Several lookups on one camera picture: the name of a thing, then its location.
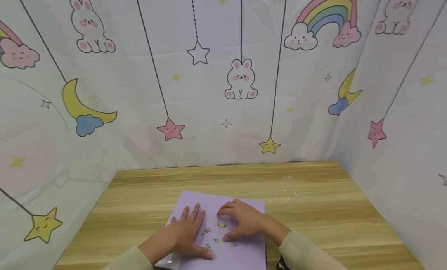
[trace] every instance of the rainbow with clouds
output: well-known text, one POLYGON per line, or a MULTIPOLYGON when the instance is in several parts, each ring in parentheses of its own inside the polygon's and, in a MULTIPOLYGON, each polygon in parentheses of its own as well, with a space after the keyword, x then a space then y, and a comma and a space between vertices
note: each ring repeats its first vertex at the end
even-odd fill
POLYGON ((312 50, 318 45, 317 33, 327 24, 336 23, 334 47, 357 42, 362 33, 357 28, 357 0, 312 0, 303 9, 284 46, 292 50, 312 50))

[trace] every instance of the wooden table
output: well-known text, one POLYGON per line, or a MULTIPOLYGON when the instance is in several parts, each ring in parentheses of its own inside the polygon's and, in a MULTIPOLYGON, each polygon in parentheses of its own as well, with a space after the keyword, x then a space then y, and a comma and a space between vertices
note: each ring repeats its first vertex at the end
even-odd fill
MULTIPOLYGON (((263 200, 349 270, 423 269, 335 161, 118 171, 55 269, 102 269, 163 227, 184 190, 263 200)), ((268 242, 269 270, 278 259, 268 242)))

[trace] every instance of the hand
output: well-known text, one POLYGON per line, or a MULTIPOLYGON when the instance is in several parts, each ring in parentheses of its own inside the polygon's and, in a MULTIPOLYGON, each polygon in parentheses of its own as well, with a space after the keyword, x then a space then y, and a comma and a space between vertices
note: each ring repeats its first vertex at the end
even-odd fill
POLYGON ((213 259, 214 254, 211 250, 199 247, 194 242, 205 217, 205 211, 199 214, 199 210, 200 204, 197 203, 188 215, 189 207, 186 206, 179 220, 173 217, 168 226, 156 231, 138 247, 152 265, 172 252, 213 259))
POLYGON ((262 232, 262 221, 266 217, 239 199, 224 204, 217 212, 217 215, 229 215, 235 217, 238 222, 235 229, 223 236, 222 240, 224 242, 232 241, 240 237, 249 237, 262 232))

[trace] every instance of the sleeve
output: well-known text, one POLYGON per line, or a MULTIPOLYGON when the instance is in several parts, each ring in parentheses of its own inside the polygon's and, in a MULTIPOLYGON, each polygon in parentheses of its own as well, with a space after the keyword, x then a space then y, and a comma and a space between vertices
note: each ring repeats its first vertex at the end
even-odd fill
POLYGON ((120 255, 103 270, 153 270, 151 263, 135 246, 120 255))
POLYGON ((340 262, 315 246, 309 238, 292 230, 284 239, 279 252, 286 265, 280 269, 290 270, 347 270, 340 262))

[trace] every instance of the cartoon rabbit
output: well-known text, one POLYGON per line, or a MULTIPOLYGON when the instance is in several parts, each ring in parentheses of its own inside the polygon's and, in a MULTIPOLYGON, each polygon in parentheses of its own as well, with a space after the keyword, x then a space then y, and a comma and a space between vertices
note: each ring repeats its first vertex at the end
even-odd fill
POLYGON ((254 83, 252 61, 245 59, 241 64, 241 61, 235 59, 231 67, 227 75, 227 82, 231 88, 225 91, 225 97, 227 99, 254 99, 258 95, 258 90, 252 88, 254 83))
POLYGON ((418 0, 390 0, 385 9, 385 20, 379 22, 376 33, 404 35, 410 27, 409 17, 418 0))
POLYGON ((82 35, 82 38, 76 42, 79 50, 84 53, 115 52, 115 44, 105 37, 104 25, 93 11, 90 0, 70 0, 70 4, 73 8, 71 23, 82 35))

